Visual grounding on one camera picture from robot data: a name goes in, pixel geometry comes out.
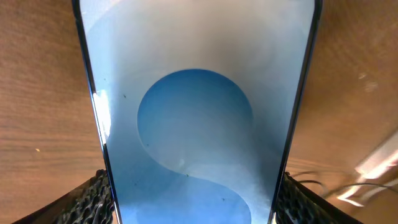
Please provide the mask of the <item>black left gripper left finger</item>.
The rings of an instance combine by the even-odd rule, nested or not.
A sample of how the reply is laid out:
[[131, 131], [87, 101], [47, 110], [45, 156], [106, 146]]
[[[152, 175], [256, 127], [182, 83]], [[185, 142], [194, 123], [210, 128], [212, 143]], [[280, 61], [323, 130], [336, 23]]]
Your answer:
[[77, 188], [13, 224], [112, 224], [114, 211], [108, 174], [101, 169]]

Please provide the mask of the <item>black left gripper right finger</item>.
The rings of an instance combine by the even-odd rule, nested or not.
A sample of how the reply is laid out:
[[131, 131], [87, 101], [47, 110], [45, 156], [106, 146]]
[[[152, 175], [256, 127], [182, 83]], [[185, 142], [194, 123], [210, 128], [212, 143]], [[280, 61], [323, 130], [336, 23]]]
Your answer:
[[275, 203], [276, 224], [362, 224], [321, 196], [293, 179], [283, 176]]

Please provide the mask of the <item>blue Galaxy smartphone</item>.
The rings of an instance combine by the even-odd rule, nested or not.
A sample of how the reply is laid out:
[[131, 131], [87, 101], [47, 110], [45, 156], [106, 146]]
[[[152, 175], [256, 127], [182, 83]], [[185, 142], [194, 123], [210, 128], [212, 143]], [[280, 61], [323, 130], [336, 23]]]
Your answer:
[[317, 0], [72, 3], [119, 223], [270, 223]]

